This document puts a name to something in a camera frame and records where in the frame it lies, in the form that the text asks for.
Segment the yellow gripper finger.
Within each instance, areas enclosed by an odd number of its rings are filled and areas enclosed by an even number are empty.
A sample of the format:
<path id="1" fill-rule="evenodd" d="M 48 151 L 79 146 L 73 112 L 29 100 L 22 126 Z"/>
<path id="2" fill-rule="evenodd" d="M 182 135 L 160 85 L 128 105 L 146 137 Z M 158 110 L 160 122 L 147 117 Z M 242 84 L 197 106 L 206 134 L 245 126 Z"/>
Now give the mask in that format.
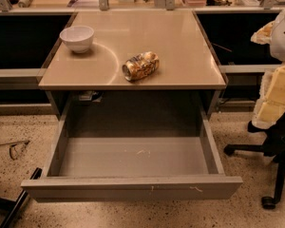
<path id="1" fill-rule="evenodd" d="M 265 45 L 271 43 L 271 32 L 273 28 L 274 22 L 269 22 L 262 28 L 260 28 L 257 32 L 255 32 L 251 41 L 256 44 Z"/>
<path id="2" fill-rule="evenodd" d="M 252 125 L 268 129 L 285 113 L 285 64 L 267 70 L 262 76 L 259 99 L 256 101 Z"/>

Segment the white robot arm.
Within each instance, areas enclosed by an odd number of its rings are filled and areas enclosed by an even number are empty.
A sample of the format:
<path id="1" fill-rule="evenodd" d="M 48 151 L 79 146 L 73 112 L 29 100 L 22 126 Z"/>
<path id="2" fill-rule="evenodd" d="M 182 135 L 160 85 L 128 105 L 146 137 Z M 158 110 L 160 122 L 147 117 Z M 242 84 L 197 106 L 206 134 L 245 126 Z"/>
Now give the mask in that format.
<path id="1" fill-rule="evenodd" d="M 285 8 L 274 21 L 255 32 L 251 41 L 268 44 L 271 56 L 282 62 L 277 69 L 267 70 L 262 76 L 254 108 L 252 126 L 268 129 L 285 113 Z"/>

